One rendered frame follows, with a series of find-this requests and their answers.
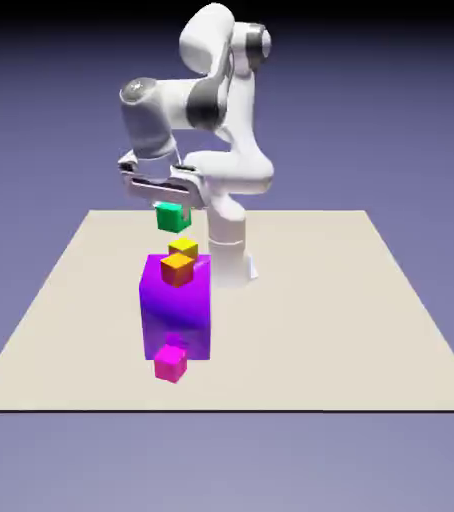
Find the small magenta cube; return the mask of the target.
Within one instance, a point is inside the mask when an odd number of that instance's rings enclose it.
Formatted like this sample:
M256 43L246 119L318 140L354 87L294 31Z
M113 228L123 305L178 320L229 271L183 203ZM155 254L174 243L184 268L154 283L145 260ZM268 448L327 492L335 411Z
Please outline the small magenta cube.
M177 346L164 345L154 357L155 377L177 383L187 370L187 352Z

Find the small orange cube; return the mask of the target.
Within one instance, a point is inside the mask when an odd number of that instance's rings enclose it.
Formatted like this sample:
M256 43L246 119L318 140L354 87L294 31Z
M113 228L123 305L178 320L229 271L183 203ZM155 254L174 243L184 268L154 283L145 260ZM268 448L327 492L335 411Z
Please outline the small orange cube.
M172 253L160 261L162 280L173 287L183 286L193 280L195 260L183 253Z

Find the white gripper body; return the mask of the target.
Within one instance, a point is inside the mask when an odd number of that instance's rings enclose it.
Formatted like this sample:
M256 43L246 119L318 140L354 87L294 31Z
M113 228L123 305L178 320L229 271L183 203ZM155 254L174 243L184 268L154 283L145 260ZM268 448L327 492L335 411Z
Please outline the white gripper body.
M194 167L171 166L170 175L163 180L143 176L131 162L120 163L119 170L128 192L151 204L167 202L195 209L206 206L203 177Z

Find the large purple box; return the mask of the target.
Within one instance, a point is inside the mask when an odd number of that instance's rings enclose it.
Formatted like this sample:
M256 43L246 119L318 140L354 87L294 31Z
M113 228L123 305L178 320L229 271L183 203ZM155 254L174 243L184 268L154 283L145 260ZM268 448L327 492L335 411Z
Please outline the large purple box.
M198 256L193 280L173 287L162 280L161 254L150 254L139 282L144 354L152 360L165 344L208 360L211 347L211 258Z

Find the small yellow cube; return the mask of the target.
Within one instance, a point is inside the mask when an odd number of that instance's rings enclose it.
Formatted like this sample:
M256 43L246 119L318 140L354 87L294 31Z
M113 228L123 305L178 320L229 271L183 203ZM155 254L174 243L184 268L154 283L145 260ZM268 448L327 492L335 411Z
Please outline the small yellow cube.
M168 244L168 252L170 254L181 253L196 260L199 254L198 243L190 238L180 237Z

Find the small green cube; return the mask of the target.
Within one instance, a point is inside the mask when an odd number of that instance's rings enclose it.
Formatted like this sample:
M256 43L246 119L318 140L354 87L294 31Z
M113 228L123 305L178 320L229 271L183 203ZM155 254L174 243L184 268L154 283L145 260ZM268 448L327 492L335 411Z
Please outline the small green cube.
M181 204L158 202L155 205L157 227L159 230L171 233L180 233L186 229L190 224L184 224L182 220L182 208L185 207Z

